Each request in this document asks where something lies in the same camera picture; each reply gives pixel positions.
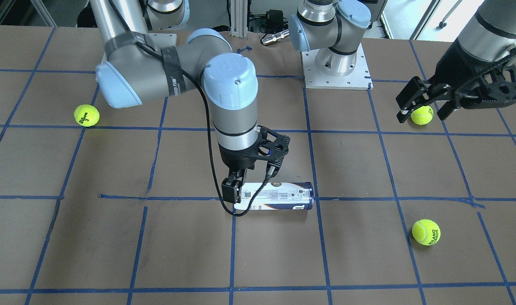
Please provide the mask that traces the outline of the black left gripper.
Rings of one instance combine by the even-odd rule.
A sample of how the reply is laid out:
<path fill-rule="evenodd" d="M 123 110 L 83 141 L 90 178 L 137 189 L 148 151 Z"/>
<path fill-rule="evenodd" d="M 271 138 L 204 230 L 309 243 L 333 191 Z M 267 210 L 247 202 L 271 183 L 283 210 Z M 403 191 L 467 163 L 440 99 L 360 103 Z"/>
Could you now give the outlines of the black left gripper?
<path fill-rule="evenodd" d="M 446 120 L 454 111 L 465 109 L 504 108 L 516 103 L 516 47 L 497 61 L 483 61 L 454 41 L 436 65 L 428 80 L 412 77 L 396 97 L 399 112 L 396 118 L 405 123 L 411 114 L 432 101 L 449 98 L 437 112 Z"/>

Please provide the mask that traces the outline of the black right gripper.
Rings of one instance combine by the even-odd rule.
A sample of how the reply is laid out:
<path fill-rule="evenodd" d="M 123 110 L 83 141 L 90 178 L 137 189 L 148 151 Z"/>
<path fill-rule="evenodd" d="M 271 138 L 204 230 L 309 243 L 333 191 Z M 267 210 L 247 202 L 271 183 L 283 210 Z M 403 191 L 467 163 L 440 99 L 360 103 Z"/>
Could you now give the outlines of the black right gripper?
<path fill-rule="evenodd" d="M 277 172 L 289 152 L 290 141 L 289 136 L 260 125 L 238 136 L 219 131 L 221 159 L 230 170 L 222 182 L 223 200 L 233 204 L 242 201 L 246 169 L 253 169 L 257 160 L 268 162 L 268 167 L 275 167 Z"/>

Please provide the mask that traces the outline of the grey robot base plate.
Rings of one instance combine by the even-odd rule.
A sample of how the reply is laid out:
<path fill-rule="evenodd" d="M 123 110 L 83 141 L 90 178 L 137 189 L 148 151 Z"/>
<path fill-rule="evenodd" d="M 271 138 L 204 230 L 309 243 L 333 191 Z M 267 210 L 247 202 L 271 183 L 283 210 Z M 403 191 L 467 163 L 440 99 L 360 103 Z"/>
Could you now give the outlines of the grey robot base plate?
<path fill-rule="evenodd" d="M 328 48 L 301 52 L 307 89 L 373 89 L 362 44 L 351 55 L 339 55 Z"/>

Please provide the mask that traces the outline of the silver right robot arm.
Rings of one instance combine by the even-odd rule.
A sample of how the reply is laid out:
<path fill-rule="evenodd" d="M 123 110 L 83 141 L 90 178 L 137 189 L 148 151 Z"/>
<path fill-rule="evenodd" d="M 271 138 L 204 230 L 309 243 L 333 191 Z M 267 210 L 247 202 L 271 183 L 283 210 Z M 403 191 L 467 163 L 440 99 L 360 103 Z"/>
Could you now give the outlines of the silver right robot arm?
<path fill-rule="evenodd" d="M 90 4 L 106 57 L 96 68 L 97 82 L 111 107 L 134 107 L 198 89 L 229 168 L 223 200 L 241 202 L 246 171 L 256 160 L 268 162 L 266 178 L 277 175 L 289 138 L 258 124 L 258 80 L 249 58 L 234 53 L 224 37 L 208 28 L 191 33 L 183 45 L 159 47 L 137 0 Z"/>

